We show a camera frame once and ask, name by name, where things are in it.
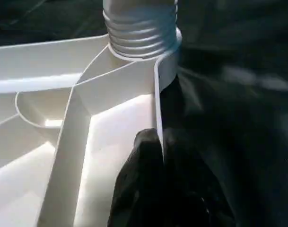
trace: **white plastic surface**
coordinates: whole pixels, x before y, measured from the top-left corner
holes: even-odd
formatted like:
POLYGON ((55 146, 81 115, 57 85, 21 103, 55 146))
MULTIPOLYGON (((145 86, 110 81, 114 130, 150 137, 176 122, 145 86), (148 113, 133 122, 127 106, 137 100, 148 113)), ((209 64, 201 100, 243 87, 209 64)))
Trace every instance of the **white plastic surface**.
POLYGON ((107 35, 0 48, 0 227, 106 226, 137 132, 157 128, 162 141, 176 31, 147 60, 118 54, 107 35))
POLYGON ((104 0, 111 46, 128 58, 160 56, 179 43, 176 0, 104 0))

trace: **black fabric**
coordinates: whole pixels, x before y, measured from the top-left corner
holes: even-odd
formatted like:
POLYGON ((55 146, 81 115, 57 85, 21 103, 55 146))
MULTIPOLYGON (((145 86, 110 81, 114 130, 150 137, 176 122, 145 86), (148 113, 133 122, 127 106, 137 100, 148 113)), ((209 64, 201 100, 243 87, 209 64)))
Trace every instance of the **black fabric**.
POLYGON ((117 177, 108 226, 163 226, 164 182, 163 155, 157 131, 141 131, 117 177))
POLYGON ((195 38, 183 30, 164 138, 209 167, 237 226, 288 227, 288 1, 222 2, 206 4, 195 38))

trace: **threaded neck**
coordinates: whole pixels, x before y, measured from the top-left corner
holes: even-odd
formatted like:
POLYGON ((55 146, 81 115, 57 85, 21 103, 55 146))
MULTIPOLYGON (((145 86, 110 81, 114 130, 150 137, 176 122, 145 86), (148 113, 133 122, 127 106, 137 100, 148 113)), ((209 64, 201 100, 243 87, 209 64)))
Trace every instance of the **threaded neck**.
POLYGON ((119 15, 103 11, 114 51, 128 58, 153 58, 176 46, 177 1, 173 5, 139 6, 119 15))

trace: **white plastic tray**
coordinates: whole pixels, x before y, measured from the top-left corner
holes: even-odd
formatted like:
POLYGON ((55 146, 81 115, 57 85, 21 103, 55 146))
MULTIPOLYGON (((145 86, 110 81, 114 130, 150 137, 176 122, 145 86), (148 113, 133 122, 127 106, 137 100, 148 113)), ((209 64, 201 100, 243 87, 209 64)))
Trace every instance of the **white plastic tray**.
POLYGON ((0 227, 106 226, 135 135, 162 139, 176 61, 119 58, 106 35, 0 48, 0 227))

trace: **white plastic tube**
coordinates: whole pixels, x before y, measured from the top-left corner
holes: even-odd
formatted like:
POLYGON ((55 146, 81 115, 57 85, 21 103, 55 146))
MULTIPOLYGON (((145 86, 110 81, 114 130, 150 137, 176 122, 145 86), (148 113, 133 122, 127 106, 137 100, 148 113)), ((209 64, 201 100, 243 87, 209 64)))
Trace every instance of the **white plastic tube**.
POLYGON ((128 58, 157 57, 178 45, 177 0, 104 0, 111 47, 128 58))

